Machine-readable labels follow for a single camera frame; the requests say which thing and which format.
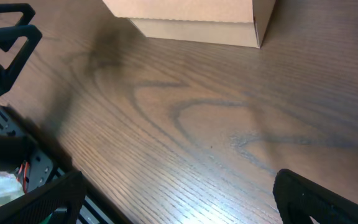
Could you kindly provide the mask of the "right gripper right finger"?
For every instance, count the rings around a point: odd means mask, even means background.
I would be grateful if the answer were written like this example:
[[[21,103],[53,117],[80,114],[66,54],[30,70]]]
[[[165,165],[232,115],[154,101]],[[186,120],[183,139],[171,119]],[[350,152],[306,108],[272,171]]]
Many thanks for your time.
[[[273,196],[284,223],[358,223],[358,204],[289,169],[277,173]]]

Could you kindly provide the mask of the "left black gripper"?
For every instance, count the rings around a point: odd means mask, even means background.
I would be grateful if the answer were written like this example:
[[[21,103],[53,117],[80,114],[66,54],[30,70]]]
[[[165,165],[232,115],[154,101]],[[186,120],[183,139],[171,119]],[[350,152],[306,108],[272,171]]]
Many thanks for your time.
[[[7,68],[0,64],[0,96],[5,94],[6,90],[12,88],[25,63],[42,38],[38,28],[30,24],[35,16],[35,11],[29,4],[0,4],[0,14],[9,12],[21,12],[22,17],[14,26],[0,28],[0,49],[4,52],[10,51],[19,37],[25,37],[27,41]]]

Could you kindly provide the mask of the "brown cardboard box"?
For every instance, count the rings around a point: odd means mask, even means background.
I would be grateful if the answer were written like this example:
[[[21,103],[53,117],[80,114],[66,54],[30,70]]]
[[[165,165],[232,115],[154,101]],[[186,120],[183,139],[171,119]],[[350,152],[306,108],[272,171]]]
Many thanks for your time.
[[[275,0],[103,0],[146,37],[261,48]]]

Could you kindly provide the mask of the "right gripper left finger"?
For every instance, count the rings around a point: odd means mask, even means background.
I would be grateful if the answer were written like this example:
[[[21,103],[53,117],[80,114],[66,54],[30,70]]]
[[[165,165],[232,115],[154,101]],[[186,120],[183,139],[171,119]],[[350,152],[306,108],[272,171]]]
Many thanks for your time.
[[[1,223],[42,223],[58,208],[65,213],[54,223],[76,223],[85,201],[85,178],[71,171],[0,207]]]

